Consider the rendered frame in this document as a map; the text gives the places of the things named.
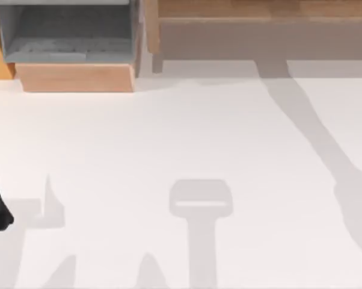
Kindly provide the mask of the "pale wooden drawer front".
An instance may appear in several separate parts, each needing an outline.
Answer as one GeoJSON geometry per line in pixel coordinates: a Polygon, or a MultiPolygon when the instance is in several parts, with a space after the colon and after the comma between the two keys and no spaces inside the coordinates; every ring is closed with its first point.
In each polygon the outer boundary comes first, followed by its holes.
{"type": "Polygon", "coordinates": [[[133,92],[133,64],[17,63],[26,92],[133,92]]]}

